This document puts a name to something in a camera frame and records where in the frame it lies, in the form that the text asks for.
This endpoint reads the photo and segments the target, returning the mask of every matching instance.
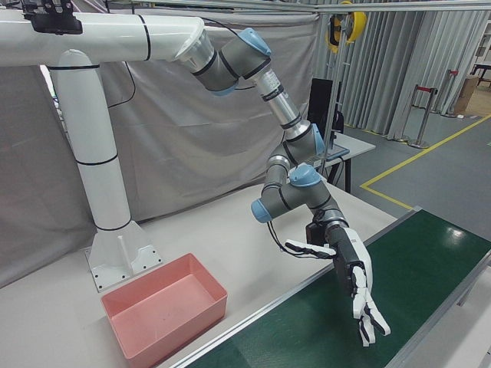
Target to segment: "white table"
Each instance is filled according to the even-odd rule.
[[[344,162],[345,164],[344,190],[346,193],[351,193],[351,159],[361,155],[362,153],[375,150],[375,146],[373,144],[366,143],[362,140],[357,140],[350,136],[345,136],[344,134],[341,133],[336,133],[334,144],[347,148],[349,149],[350,152],[346,153],[341,158],[336,158],[330,161],[326,161],[326,167],[332,166],[328,176],[328,182],[331,184],[334,182],[334,178],[336,176],[336,172],[338,171],[339,164]],[[321,160],[314,159],[312,160],[312,164],[315,168],[317,168],[321,165]]]
[[[364,240],[395,220],[340,189],[329,189],[350,226]],[[164,262],[192,252],[229,292],[225,318],[161,367],[171,366],[327,264],[293,258],[278,250],[266,226],[259,224],[249,209],[260,192],[261,186],[253,186],[143,225]],[[274,223],[280,240],[305,240],[305,225],[310,221],[311,213],[303,206]],[[83,251],[0,289],[0,366],[127,366],[101,296]]]

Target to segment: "white pillar mount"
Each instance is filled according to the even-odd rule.
[[[48,66],[97,226],[87,259],[103,291],[163,259],[131,218],[99,63],[184,58],[204,24],[187,17],[75,16],[83,33],[57,35],[34,31],[22,11],[0,11],[0,67]]]

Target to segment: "green conveyor belt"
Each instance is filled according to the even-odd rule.
[[[190,366],[384,367],[490,249],[489,241],[419,211],[368,247],[372,294],[390,336],[377,333],[375,345],[361,347],[351,299],[329,271]]]

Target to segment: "gray floor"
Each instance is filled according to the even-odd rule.
[[[414,138],[422,110],[413,109],[406,134]],[[452,119],[430,115],[424,140],[435,144],[462,130],[479,118]],[[353,159],[351,193],[365,202],[401,217],[406,209],[362,189],[360,185],[383,171],[421,152],[404,143],[359,129],[345,134],[377,146]],[[448,143],[390,173],[370,187],[410,206],[418,205],[442,219],[491,240],[491,119]],[[344,175],[338,186],[344,188]]]

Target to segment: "pink plastic bin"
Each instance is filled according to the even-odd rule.
[[[167,357],[225,315],[226,290],[192,254],[102,297],[124,356],[134,368]]]

